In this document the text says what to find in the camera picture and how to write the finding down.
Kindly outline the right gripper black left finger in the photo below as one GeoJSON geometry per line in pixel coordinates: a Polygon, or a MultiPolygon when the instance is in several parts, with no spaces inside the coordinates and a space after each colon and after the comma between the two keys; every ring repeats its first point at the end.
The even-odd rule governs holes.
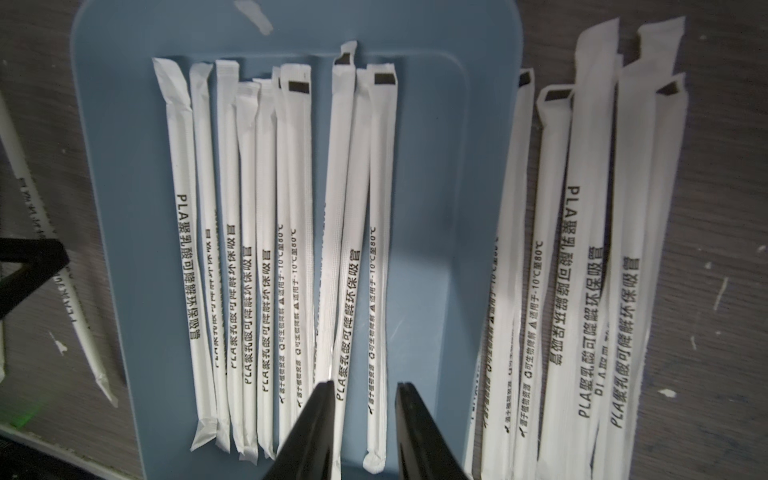
{"type": "Polygon", "coordinates": [[[331,478],[334,444],[334,382],[319,383],[264,480],[331,478]]]}

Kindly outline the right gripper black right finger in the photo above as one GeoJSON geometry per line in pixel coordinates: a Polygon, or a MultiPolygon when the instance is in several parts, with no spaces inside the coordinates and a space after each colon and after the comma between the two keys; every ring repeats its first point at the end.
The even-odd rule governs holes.
{"type": "Polygon", "coordinates": [[[467,479],[412,383],[398,384],[395,410],[400,479],[467,479]]]}

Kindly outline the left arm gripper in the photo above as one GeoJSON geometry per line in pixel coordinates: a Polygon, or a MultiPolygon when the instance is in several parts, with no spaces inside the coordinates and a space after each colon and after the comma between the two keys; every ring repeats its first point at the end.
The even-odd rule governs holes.
{"type": "Polygon", "coordinates": [[[1,280],[1,319],[69,264],[56,239],[1,239],[1,262],[20,267],[1,280]]]}

